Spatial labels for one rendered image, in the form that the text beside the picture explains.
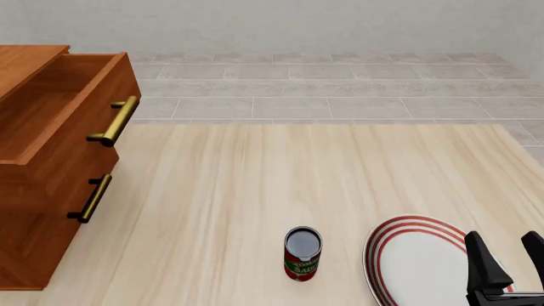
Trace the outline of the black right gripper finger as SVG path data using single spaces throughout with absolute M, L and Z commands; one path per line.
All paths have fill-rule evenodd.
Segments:
M 537 271 L 544 271 L 544 238 L 535 231 L 529 231 L 521 238 L 525 251 Z
M 504 289 L 513 284 L 512 278 L 490 254 L 477 231 L 470 231 L 464 241 L 468 260 L 467 292 L 502 295 Z

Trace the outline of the closed wooden drawer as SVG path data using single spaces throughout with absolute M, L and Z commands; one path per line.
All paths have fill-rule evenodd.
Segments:
M 118 160 L 116 150 L 99 147 L 82 153 L 72 164 L 55 164 L 45 175 L 38 171 L 53 165 L 53 159 L 36 166 L 0 165 L 0 224 L 80 212 L 94 190 L 88 181 L 111 174 Z

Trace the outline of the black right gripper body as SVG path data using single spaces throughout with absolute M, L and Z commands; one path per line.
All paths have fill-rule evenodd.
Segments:
M 468 291 L 469 306 L 544 306 L 544 292 L 503 292 L 485 294 L 483 291 Z

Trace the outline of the wooden cabinet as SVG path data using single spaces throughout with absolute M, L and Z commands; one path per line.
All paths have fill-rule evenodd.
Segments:
M 0 45 L 0 101 L 70 53 L 66 45 Z M 81 224 L 37 215 L 0 224 L 0 290 L 42 290 Z

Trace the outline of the red tomato sauce tin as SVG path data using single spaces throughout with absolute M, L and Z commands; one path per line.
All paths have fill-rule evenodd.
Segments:
M 308 226 L 291 229 L 284 239 L 284 270 L 291 280 L 311 280 L 319 267 L 323 241 L 318 231 Z

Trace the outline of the white plate with red rings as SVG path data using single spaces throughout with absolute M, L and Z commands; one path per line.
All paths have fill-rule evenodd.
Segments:
M 467 233 L 420 214 L 400 214 L 373 226 L 362 264 L 377 305 L 469 306 Z

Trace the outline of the open wooden drawer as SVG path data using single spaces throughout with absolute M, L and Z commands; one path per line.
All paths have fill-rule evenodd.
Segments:
M 99 147 L 86 136 L 103 133 L 119 109 L 111 103 L 141 98 L 128 55 L 67 54 L 0 101 L 0 165 L 32 165 L 53 159 L 72 164 Z

